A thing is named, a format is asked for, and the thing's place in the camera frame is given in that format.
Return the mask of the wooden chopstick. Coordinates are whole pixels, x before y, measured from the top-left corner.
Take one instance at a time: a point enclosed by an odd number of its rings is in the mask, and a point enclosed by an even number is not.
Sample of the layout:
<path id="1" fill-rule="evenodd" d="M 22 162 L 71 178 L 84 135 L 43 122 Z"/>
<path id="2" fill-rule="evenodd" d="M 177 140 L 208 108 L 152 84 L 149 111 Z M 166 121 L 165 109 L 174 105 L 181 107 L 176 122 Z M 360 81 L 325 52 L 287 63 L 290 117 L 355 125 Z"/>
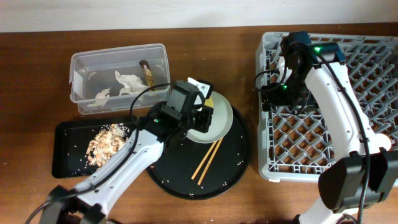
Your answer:
<path id="1" fill-rule="evenodd" d="M 202 174 L 201 174 L 201 176 L 200 176 L 200 178 L 199 178 L 199 181 L 197 182 L 197 185 L 201 185 L 201 183 L 203 182 L 203 179 L 205 178 L 206 173 L 208 172 L 208 169 L 210 168 L 211 163 L 213 162 L 213 159 L 214 159 L 214 157 L 215 157 L 215 155 L 216 155 L 216 153 L 217 153 L 217 151 L 218 151 L 218 149 L 219 149 L 219 147 L 220 147 L 222 141 L 223 141 L 223 138 L 221 138 L 221 139 L 215 144 L 215 147 L 213 147 L 214 149 L 213 149 L 213 151 L 212 151 L 211 157 L 209 158 L 209 161 L 207 162 L 206 167 L 205 167 L 205 169 L 203 170 L 203 172 L 202 172 Z"/>
<path id="2" fill-rule="evenodd" d="M 204 155 L 203 159 L 201 160 L 201 162 L 199 163 L 198 167 L 196 168 L 196 170 L 194 171 L 193 175 L 191 176 L 192 180 L 194 180 L 195 177 L 197 176 L 198 172 L 200 171 L 200 169 L 203 166 L 204 162 L 206 161 L 207 157 L 210 155 L 210 152 L 215 147 L 216 143 L 217 143 L 217 141 L 213 142 L 212 145 L 210 146 L 209 150 Z"/>

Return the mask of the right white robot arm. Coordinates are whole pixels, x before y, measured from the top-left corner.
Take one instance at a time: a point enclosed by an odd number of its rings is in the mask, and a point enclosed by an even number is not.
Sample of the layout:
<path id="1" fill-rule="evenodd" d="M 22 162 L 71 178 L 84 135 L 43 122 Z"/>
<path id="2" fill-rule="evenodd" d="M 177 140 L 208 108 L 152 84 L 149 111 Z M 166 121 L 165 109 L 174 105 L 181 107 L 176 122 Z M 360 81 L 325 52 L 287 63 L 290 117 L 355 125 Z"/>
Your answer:
<path id="1" fill-rule="evenodd" d="M 361 223 L 397 185 L 397 39 L 267 32 L 256 50 L 259 174 L 315 182 L 294 223 Z"/>

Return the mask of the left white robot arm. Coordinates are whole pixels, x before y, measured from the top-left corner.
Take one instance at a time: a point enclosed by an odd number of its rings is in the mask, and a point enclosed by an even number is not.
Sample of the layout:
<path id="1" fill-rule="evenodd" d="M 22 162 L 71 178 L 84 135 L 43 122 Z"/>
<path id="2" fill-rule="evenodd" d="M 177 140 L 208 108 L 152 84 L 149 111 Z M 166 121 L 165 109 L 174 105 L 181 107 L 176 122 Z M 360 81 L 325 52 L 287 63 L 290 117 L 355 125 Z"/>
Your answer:
<path id="1" fill-rule="evenodd" d="M 26 222 L 40 215 L 40 223 L 106 223 L 119 197 L 161 157 L 165 144 L 190 129 L 207 132 L 212 115 L 209 106 L 178 112 L 164 102 L 156 104 L 137 119 L 131 137 L 103 167 L 71 190 L 56 186 Z"/>

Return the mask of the white plate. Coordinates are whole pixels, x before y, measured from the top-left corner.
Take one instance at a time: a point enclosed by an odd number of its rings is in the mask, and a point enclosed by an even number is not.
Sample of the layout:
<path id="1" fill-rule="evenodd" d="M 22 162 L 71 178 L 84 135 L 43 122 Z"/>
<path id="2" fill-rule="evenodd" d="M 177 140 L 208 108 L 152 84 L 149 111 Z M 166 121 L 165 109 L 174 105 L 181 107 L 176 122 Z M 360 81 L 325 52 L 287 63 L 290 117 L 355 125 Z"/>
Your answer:
<path id="1" fill-rule="evenodd" d="M 207 133 L 196 130 L 189 130 L 187 138 L 193 142 L 208 144 L 224 137 L 230 130 L 233 123 L 233 109 L 229 101 L 221 94 L 213 91 L 213 116 Z"/>

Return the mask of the yellow bowl with food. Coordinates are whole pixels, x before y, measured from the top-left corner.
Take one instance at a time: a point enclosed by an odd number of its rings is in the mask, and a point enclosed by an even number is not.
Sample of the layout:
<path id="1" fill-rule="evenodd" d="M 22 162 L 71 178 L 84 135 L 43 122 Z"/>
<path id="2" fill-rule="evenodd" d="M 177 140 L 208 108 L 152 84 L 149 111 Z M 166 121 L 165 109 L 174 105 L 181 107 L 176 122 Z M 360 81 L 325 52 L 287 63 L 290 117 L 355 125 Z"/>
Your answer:
<path id="1" fill-rule="evenodd" d="M 206 99 L 204 105 L 210 108 L 214 108 L 213 98 L 209 97 L 208 99 Z"/>

